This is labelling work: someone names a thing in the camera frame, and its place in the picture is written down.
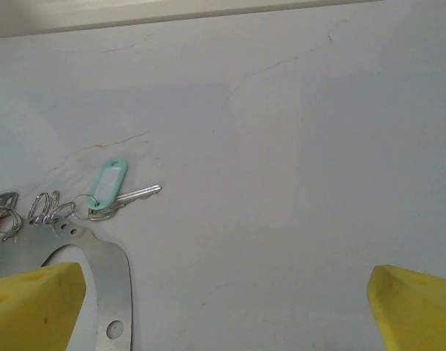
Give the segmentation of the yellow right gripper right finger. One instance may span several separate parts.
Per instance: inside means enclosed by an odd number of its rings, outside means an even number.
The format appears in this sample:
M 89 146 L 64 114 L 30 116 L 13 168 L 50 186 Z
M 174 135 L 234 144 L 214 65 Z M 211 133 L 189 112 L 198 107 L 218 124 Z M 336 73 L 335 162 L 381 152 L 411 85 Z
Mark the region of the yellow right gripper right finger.
M 386 351 L 446 351 L 446 279 L 378 265 L 367 297 Z

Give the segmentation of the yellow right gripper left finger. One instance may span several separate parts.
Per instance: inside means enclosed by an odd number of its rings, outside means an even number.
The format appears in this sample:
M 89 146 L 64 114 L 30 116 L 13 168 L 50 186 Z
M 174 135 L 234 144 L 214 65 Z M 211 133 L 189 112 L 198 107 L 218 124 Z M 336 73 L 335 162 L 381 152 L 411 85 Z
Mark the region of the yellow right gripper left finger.
M 66 351 L 86 295 L 78 263 L 0 278 L 0 351 Z

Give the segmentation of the silver chain necklace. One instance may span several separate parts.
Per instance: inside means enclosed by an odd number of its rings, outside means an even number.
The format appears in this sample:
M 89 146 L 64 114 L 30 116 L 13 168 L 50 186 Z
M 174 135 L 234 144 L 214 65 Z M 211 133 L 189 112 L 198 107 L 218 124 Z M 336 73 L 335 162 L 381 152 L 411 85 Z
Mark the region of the silver chain necklace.
M 131 351 L 132 290 L 129 261 L 116 244 L 57 216 L 53 224 L 26 220 L 11 238 L 0 238 L 0 278 L 41 267 L 65 246 L 78 247 L 90 266 L 97 295 L 95 351 Z

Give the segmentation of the silver key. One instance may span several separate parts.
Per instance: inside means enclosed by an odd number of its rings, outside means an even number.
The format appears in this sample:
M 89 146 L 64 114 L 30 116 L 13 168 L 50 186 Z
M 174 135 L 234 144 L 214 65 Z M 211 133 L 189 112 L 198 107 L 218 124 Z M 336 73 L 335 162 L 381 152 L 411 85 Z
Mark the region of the silver key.
M 144 200 L 152 195 L 158 194 L 162 190 L 160 185 L 154 185 L 139 189 L 134 192 L 119 195 L 112 205 L 102 210 L 88 210 L 88 219 L 93 222 L 102 221 L 113 217 L 116 212 L 136 200 Z
M 19 194 L 17 192 L 5 192 L 0 194 L 0 209 L 15 209 Z

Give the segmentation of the green plastic key tag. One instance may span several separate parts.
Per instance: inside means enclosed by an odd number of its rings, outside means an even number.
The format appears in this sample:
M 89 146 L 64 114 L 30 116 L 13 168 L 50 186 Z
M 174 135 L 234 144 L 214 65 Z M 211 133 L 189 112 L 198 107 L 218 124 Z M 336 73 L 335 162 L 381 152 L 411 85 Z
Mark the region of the green plastic key tag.
M 101 166 L 88 193 L 88 209 L 102 210 L 113 204 L 127 169 L 124 158 L 109 159 Z

